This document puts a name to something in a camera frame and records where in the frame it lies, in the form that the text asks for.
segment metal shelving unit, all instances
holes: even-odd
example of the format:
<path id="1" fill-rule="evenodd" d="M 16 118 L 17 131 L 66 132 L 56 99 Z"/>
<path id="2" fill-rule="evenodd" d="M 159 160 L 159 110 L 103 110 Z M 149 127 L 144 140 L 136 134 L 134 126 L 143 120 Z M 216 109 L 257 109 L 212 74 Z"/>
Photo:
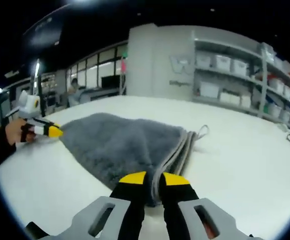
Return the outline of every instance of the metal shelving unit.
<path id="1" fill-rule="evenodd" d="M 244 60 L 250 66 L 250 69 L 252 72 L 251 75 L 255 74 L 255 72 L 253 71 L 255 69 L 255 66 L 260 67 L 261 74 L 262 74 L 262 81 L 260 81 L 250 76 L 242 76 L 242 75 L 234 74 L 229 71 L 216 69 L 213 67 L 205 68 L 205 67 L 196 66 L 196 71 L 211 72 L 218 75 L 229 76 L 233 79 L 237 79 L 240 81 L 252 83 L 254 86 L 257 87 L 257 89 L 260 90 L 261 98 L 260 98 L 260 104 L 259 104 L 258 109 L 246 108 L 240 105 L 234 105 L 231 103 L 221 102 L 218 100 L 218 98 L 209 98 L 209 97 L 196 96 L 196 95 L 193 96 L 194 102 L 233 109 L 233 110 L 244 112 L 253 116 L 258 116 L 259 118 L 263 118 L 263 119 L 266 119 L 275 123 L 282 123 L 281 119 L 273 117 L 272 115 L 269 115 L 268 113 L 264 112 L 264 106 L 266 103 L 266 98 L 268 97 L 268 94 L 267 94 L 268 91 L 274 93 L 284 103 L 286 104 L 288 103 L 290 105 L 290 99 L 286 98 L 283 94 L 278 93 L 275 89 L 268 86 L 268 73 L 272 73 L 275 76 L 283 79 L 285 84 L 289 87 L 290 87 L 290 75 L 286 73 L 284 70 L 276 67 L 273 63 L 267 62 L 264 50 L 262 50 L 262 54 L 258 54 L 256 52 L 244 49 L 239 46 L 231 45 L 228 43 L 214 41 L 214 40 L 197 39 L 197 38 L 195 38 L 194 40 L 194 48 L 195 48 L 195 51 L 206 51 L 210 53 L 221 54 L 221 55 L 230 56 L 230 57 Z"/>
<path id="2" fill-rule="evenodd" d="M 253 83 L 255 85 L 262 85 L 263 84 L 261 81 L 256 80 L 256 79 L 252 79 L 249 76 L 243 76 L 243 75 L 235 74 L 235 73 L 232 73 L 230 71 L 224 71 L 224 70 L 217 69 L 217 68 L 214 68 L 214 67 L 196 66 L 195 68 L 197 70 L 199 70 L 199 71 L 207 71 L 207 72 L 217 73 L 217 74 L 220 74 L 220 75 L 230 76 L 230 77 L 233 77 L 233 78 L 236 78 L 236 79 L 239 79 L 239 80 L 244 80 L 244 81 L 247 81 L 247 82 L 251 82 L 251 83 Z"/>
<path id="3" fill-rule="evenodd" d="M 208 104 L 208 105 L 212 105 L 212 106 L 221 106 L 221 107 L 224 107 L 226 109 L 236 110 L 236 111 L 241 112 L 241 113 L 248 113 L 248 114 L 253 115 L 253 116 L 257 116 L 257 114 L 259 113 L 259 111 L 257 109 L 247 108 L 247 107 L 234 105 L 234 104 L 227 103 L 227 102 L 222 102 L 222 101 L 219 101 L 217 98 L 212 98 L 212 97 L 194 96 L 193 101 L 196 103 Z"/>

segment person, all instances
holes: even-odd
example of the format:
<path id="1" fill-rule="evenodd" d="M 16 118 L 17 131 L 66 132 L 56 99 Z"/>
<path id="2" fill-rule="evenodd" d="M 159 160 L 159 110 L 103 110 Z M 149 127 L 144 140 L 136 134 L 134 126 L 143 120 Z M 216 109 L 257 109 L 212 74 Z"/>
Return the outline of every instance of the person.
<path id="1" fill-rule="evenodd" d="M 68 89 L 68 94 L 74 94 L 80 88 L 77 78 L 73 78 L 70 85 L 71 86 Z"/>
<path id="2" fill-rule="evenodd" d="M 24 119 L 18 118 L 0 128 L 0 165 L 16 151 L 16 143 L 21 142 L 22 126 L 26 123 Z M 33 131 L 33 127 L 29 128 L 26 142 L 34 141 L 36 135 Z"/>

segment desk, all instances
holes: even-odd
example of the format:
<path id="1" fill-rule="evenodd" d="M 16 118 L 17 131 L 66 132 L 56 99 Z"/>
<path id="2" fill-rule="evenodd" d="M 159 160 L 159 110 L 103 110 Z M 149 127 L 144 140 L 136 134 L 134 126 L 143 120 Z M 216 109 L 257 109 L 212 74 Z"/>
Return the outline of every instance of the desk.
<path id="1" fill-rule="evenodd" d="M 238 229 L 270 240 L 290 219 L 290 143 L 272 122 L 215 106 L 164 98 L 114 96 L 47 118 L 61 125 L 94 113 L 150 119 L 210 134 L 195 145 L 184 176 L 200 198 L 236 218 Z M 33 221 L 50 235 L 111 191 L 89 174 L 59 140 L 18 149 L 0 166 L 0 186 L 22 226 Z M 146 208 L 140 240 L 167 240 L 163 208 Z"/>

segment ceiling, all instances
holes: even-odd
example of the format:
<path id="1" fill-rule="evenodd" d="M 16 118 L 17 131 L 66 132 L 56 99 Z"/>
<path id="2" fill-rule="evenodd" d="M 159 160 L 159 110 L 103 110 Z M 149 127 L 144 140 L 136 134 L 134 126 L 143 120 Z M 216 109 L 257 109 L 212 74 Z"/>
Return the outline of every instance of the ceiling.
<path id="1" fill-rule="evenodd" d="M 209 0 L 71 0 L 67 6 L 59 45 L 44 50 L 49 70 L 67 67 L 84 56 L 108 45 L 128 39 L 129 29 L 146 23 L 200 25 L 232 31 L 258 42 L 266 42 L 290 62 L 290 1 Z M 30 58 L 22 56 L 23 33 L 49 13 L 70 0 L 14 0 L 0 6 L 0 86 L 23 77 L 6 79 L 11 70 L 26 69 Z"/>

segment shelf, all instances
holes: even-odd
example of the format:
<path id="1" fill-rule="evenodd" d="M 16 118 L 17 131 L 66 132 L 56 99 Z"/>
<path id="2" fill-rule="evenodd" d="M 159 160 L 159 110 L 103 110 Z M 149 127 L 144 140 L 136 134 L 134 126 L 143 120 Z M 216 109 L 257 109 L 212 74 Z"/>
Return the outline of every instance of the shelf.
<path id="1" fill-rule="evenodd" d="M 271 122 L 286 124 L 287 127 L 290 128 L 290 123 L 283 122 L 281 119 L 273 117 L 272 115 L 269 115 L 268 113 L 263 112 L 262 116 L 263 116 L 264 119 L 267 119 L 267 120 L 269 120 Z"/>
<path id="2" fill-rule="evenodd" d="M 256 64 L 260 66 L 262 65 L 262 56 L 260 54 L 229 43 L 207 39 L 195 39 L 195 47 L 198 50 L 229 55 L 248 62 L 256 62 Z"/>
<path id="3" fill-rule="evenodd" d="M 247 107 L 243 107 L 239 105 L 234 105 L 227 102 L 222 102 L 222 101 L 219 101 L 218 98 L 212 98 L 212 97 L 207 97 L 207 96 L 193 96 L 193 101 L 196 103 L 203 103 L 203 104 L 214 105 L 214 106 L 223 107 L 227 109 L 232 109 L 239 112 L 248 112 L 255 116 L 259 113 L 257 109 L 252 109 L 252 108 L 247 108 Z"/>
<path id="4" fill-rule="evenodd" d="M 243 76 L 243 75 L 235 74 L 235 73 L 232 73 L 230 71 L 225 71 L 225 70 L 217 69 L 217 68 L 214 68 L 214 67 L 196 66 L 195 68 L 197 70 L 200 70 L 200 71 L 207 71 L 207 72 L 217 73 L 217 74 L 221 74 L 221 75 L 227 75 L 227 76 L 230 76 L 230 77 L 234 77 L 236 79 L 245 80 L 247 82 L 251 82 L 251 83 L 256 84 L 256 85 L 262 85 L 263 84 L 261 81 L 258 81 L 256 79 L 255 80 L 251 79 L 249 76 Z"/>
<path id="5" fill-rule="evenodd" d="M 285 102 L 288 102 L 288 104 L 290 105 L 290 99 L 288 99 L 286 96 L 284 96 L 284 94 L 277 92 L 274 88 L 268 86 L 267 89 L 269 91 L 271 91 L 272 93 L 278 95 L 281 99 L 283 99 Z"/>
<path id="6" fill-rule="evenodd" d="M 272 73 L 276 77 L 285 80 L 284 83 L 290 87 L 290 75 L 287 72 L 278 68 L 277 66 L 274 65 L 274 63 L 271 62 L 267 62 L 267 71 L 269 73 Z"/>

